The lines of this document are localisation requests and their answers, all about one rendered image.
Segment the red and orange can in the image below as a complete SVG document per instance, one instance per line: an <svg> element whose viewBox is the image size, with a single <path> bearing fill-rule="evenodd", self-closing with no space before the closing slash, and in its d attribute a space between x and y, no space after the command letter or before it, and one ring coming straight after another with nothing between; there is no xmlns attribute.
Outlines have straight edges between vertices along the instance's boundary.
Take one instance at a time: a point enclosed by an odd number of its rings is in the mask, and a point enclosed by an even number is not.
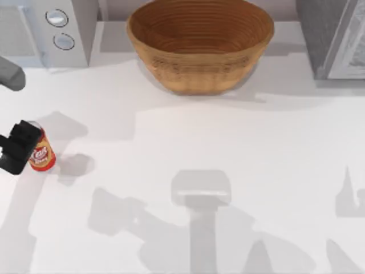
<svg viewBox="0 0 365 274"><path fill-rule="evenodd" d="M29 158L29 164L35 171L45 172L53 168L56 163L56 156L47 139L43 127L36 121L29 121L30 124L41 131L41 136Z"/></svg>

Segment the pale grey rounded box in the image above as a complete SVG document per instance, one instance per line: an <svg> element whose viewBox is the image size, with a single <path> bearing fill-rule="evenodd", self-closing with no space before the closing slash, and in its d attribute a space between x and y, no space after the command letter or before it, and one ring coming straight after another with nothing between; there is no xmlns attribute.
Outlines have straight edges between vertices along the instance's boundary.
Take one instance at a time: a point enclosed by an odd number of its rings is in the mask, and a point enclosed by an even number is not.
<svg viewBox="0 0 365 274"><path fill-rule="evenodd" d="M17 64L0 56L0 85L11 91L20 91L26 86L26 75Z"/></svg>

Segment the small round microwave knob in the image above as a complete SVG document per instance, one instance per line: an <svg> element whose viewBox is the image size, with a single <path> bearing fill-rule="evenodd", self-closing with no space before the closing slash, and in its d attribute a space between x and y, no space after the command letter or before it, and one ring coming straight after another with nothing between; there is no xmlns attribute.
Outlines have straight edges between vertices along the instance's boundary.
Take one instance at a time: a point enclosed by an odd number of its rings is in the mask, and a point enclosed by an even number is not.
<svg viewBox="0 0 365 274"><path fill-rule="evenodd" d="M66 33L54 35L53 44L60 50L69 51L75 47L75 40L72 36Z"/></svg>

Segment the pale microwave oven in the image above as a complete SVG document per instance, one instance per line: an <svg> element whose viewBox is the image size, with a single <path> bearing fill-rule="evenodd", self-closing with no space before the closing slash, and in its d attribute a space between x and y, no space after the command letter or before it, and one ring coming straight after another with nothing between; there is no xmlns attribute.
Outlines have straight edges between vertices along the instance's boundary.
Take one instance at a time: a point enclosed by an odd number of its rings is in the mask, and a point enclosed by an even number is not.
<svg viewBox="0 0 365 274"><path fill-rule="evenodd" d="M46 21L45 13L55 9L68 15L65 27ZM88 67L98 13L98 0L0 0L0 56L21 67ZM74 38L72 50L54 46L60 33Z"/></svg>

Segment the large round microwave knob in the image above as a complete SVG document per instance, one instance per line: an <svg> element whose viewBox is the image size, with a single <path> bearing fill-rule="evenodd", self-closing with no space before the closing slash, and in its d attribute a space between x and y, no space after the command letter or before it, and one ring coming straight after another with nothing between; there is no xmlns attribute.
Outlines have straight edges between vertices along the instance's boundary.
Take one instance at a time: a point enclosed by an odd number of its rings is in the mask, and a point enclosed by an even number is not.
<svg viewBox="0 0 365 274"><path fill-rule="evenodd" d="M46 21L54 27L65 27L69 22L68 15L60 9L47 11L45 13L45 18Z"/></svg>

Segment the brown woven basket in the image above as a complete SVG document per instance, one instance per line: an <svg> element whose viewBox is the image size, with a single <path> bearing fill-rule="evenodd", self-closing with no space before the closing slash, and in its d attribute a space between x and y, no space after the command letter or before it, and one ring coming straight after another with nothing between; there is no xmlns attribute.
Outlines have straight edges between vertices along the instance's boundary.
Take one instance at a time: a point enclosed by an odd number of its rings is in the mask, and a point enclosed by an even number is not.
<svg viewBox="0 0 365 274"><path fill-rule="evenodd" d="M167 90L218 95L257 64L274 21L247 0L152 0L129 16L126 31L146 69Z"/></svg>

